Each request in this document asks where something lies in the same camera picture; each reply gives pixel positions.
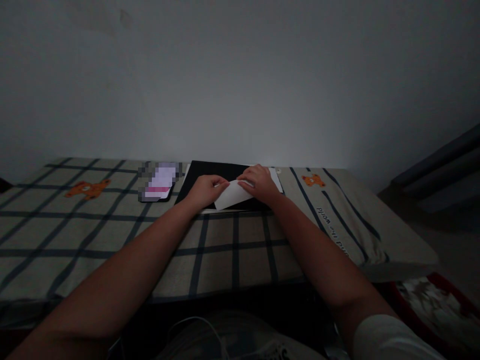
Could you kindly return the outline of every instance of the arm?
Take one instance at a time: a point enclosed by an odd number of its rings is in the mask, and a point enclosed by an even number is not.
[[[105,359],[158,282],[190,220],[228,185],[220,176],[200,176],[183,201],[87,277],[8,359]]]
[[[238,184],[267,204],[278,218],[303,272],[332,311],[352,354],[355,330],[366,318],[397,317],[357,266],[286,196],[281,195],[267,168],[252,166]]]

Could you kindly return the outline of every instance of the forearm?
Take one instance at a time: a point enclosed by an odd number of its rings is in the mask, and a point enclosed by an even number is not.
[[[286,196],[272,204],[305,275],[333,308],[375,291],[357,266]]]
[[[84,280],[38,327],[80,338],[115,336],[145,301],[196,213],[175,205]]]

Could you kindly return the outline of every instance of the hand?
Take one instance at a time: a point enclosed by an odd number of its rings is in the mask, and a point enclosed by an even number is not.
[[[236,179],[247,180],[252,183],[254,187],[242,181],[239,181],[238,185],[247,193],[267,205],[270,205],[278,196],[281,196],[279,189],[272,180],[268,167],[261,166],[260,164],[250,166]]]
[[[197,211],[215,202],[221,193],[230,185],[223,177],[218,175],[202,175],[196,179],[185,200]]]

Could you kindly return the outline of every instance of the person's left hand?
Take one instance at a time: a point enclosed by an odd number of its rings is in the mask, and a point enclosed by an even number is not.
[[[230,185],[223,177],[218,175],[199,176],[191,187],[185,200],[197,211],[215,202],[221,193]]]

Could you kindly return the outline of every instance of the white sleeve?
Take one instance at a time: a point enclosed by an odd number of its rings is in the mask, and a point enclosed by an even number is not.
[[[402,321],[389,315],[363,320],[353,337],[355,360],[445,359]]]

